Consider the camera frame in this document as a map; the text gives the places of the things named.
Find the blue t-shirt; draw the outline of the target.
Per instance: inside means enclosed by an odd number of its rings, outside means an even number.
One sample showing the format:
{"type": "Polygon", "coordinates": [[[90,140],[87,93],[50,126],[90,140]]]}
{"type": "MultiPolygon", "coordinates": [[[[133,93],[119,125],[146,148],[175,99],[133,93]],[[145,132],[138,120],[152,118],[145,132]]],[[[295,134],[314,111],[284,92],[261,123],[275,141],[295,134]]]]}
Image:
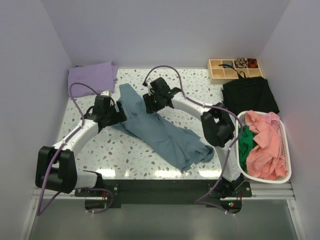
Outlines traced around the blue t-shirt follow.
{"type": "Polygon", "coordinates": [[[173,167],[187,171],[200,162],[210,162],[215,150],[200,141],[190,129],[177,127],[158,113],[148,114],[143,98],[126,83],[119,86],[126,121],[113,127],[139,138],[173,167]]]}

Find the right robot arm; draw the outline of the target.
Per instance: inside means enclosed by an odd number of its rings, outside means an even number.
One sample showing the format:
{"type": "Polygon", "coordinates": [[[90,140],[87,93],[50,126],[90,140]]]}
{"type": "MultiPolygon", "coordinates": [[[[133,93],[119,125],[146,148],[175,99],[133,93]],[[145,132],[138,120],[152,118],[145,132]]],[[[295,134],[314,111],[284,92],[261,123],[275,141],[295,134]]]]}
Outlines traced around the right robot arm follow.
{"type": "Polygon", "coordinates": [[[142,85],[148,89],[148,93],[143,95],[147,113],[170,107],[200,120],[204,138],[215,148],[222,167],[221,176],[209,192],[215,192],[222,198],[235,196],[241,190],[244,177],[234,149],[236,128],[230,117],[231,112],[221,102],[210,105],[189,98],[181,87],[170,88],[162,77],[144,81],[142,85]]]}

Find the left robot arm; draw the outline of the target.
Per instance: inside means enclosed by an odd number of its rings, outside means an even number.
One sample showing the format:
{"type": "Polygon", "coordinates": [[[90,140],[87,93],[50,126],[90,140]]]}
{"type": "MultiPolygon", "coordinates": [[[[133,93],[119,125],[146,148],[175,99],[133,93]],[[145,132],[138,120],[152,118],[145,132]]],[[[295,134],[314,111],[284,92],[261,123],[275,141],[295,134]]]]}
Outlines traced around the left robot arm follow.
{"type": "Polygon", "coordinates": [[[108,95],[97,95],[94,105],[81,114],[75,129],[53,146],[43,146],[39,150],[36,187],[66,194],[86,189],[92,196],[99,196],[104,190],[101,174],[87,170],[79,172],[76,157],[104,128],[126,120],[121,101],[114,101],[108,95]]]}

